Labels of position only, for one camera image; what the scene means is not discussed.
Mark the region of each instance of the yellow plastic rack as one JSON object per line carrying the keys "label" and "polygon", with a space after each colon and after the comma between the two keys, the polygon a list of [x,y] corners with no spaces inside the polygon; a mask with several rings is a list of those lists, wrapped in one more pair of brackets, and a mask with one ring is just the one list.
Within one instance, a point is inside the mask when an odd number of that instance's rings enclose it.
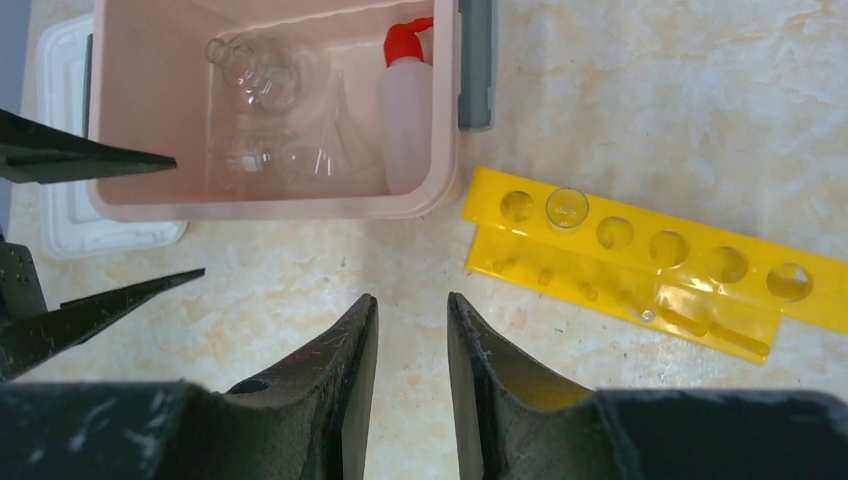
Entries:
{"label": "yellow plastic rack", "polygon": [[592,195],[558,228],[557,190],[478,168],[466,268],[758,364],[782,315],[848,333],[848,263]]}

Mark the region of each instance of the marble tabletop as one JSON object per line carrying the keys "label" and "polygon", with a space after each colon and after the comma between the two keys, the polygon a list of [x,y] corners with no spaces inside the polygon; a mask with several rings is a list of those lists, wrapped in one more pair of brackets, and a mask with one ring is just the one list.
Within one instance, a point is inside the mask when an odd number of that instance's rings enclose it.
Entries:
{"label": "marble tabletop", "polygon": [[[92,0],[33,0],[24,114],[48,26]],[[848,260],[848,2],[500,2],[497,118],[462,138],[476,165]],[[39,186],[10,238],[48,302],[206,267],[26,381],[185,378],[224,390],[379,300],[368,478],[458,475],[446,300],[463,292],[510,340],[592,388],[803,388],[848,400],[848,336],[784,319],[765,366],[491,278],[463,262],[462,201],[403,221],[193,222],[174,246],[58,261]]]}

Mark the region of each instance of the red bottle cap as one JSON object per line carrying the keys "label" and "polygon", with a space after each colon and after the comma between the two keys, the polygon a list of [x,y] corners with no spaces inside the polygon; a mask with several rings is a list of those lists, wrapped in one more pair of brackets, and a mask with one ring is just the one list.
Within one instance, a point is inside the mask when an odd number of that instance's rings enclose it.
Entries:
{"label": "red bottle cap", "polygon": [[433,17],[424,17],[409,23],[393,25],[386,34],[383,43],[383,53],[386,56],[386,66],[391,66],[395,60],[403,57],[415,57],[424,61],[421,41],[416,33],[423,32],[433,26]]}

